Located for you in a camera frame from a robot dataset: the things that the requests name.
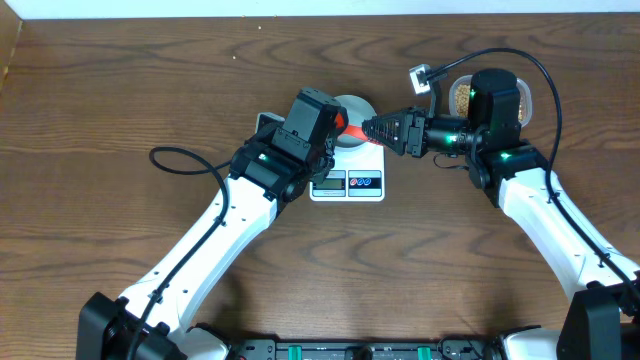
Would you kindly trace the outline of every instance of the white wall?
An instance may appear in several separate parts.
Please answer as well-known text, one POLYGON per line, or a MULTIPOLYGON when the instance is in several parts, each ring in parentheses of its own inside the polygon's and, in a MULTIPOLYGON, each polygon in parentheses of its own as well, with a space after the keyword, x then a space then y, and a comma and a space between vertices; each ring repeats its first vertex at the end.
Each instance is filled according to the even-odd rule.
POLYGON ((5 0, 23 19, 640 11, 639 0, 5 0))

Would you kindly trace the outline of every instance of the clear plastic container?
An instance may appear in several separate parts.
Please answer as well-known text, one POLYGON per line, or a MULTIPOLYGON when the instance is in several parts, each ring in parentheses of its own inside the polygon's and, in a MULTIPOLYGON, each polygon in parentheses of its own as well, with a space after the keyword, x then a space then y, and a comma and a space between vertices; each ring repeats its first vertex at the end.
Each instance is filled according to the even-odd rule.
MULTIPOLYGON (((456 90, 460 85, 471 85, 471 75, 465 75, 456 80, 451 89, 449 89, 449 113, 453 116, 466 117, 467 114, 458 114, 456 107, 456 90)), ((531 90, 529 85, 522 79, 518 79, 516 86, 520 90, 520 110, 522 111, 522 119, 520 119, 520 125, 526 126, 531 120, 533 115, 533 101, 531 100, 531 90)))

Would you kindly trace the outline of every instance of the cardboard edge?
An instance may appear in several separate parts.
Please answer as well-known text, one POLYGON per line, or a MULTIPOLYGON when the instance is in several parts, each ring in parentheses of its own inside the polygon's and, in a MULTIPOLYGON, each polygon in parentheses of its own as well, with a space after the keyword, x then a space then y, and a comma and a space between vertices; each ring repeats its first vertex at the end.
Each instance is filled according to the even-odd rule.
POLYGON ((15 55, 21 30, 22 19, 4 0, 0 0, 0 94, 9 75, 9 65, 15 55))

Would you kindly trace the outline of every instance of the white digital scale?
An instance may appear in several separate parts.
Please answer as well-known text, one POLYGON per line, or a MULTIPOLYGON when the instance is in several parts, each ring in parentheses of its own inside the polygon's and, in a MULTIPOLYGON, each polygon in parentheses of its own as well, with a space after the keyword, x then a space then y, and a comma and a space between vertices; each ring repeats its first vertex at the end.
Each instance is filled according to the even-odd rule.
MULTIPOLYGON (((349 125, 360 126, 362 121, 376 116, 373 107, 364 99, 353 95, 335 98, 347 109, 349 125)), ((265 119, 284 121, 273 113, 258 114, 256 129, 265 119)), ((384 199, 384 148, 349 135, 338 137, 335 166, 321 184, 310 183, 309 195, 313 201, 378 202, 384 199)))

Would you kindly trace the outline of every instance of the wooden table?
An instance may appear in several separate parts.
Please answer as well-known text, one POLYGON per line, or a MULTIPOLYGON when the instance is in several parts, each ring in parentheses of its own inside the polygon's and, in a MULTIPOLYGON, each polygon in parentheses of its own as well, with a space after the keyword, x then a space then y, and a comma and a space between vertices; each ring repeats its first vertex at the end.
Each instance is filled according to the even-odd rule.
MULTIPOLYGON (((565 117, 556 171, 640 261, 639 15, 26 22, 0 97, 0 357, 71 357, 89 297, 117 297, 206 208, 213 178, 160 172, 153 146, 222 162, 258 112, 286 115, 303 86, 364 96, 379 113, 421 104, 409 68, 490 46, 548 67, 565 117)), ((548 153, 553 100, 531 64, 485 56, 445 84, 484 67, 529 83, 523 136, 548 153)), ((389 152, 386 166, 380 204, 289 205, 196 320, 230 335, 324 339, 562 325, 555 276, 464 172, 389 152)))

